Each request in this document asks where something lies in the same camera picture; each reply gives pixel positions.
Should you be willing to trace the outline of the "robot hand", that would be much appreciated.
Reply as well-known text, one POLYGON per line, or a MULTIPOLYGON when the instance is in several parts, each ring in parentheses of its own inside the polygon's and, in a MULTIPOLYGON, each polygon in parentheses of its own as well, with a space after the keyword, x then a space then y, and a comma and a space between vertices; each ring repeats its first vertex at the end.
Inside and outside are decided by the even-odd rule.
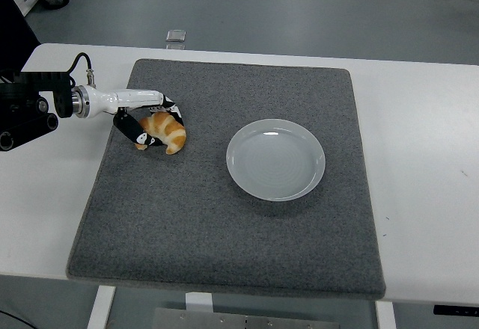
POLYGON ((157 90, 116 90, 104 93, 89 85, 79 87, 82 109, 76 114, 81 118, 94 117, 102 112, 114 115, 114 125, 134 144, 161 146, 163 142, 149 135, 140 123, 127 113, 128 109, 149 108, 150 112, 166 112, 183 125, 180 109, 175 102, 157 90))

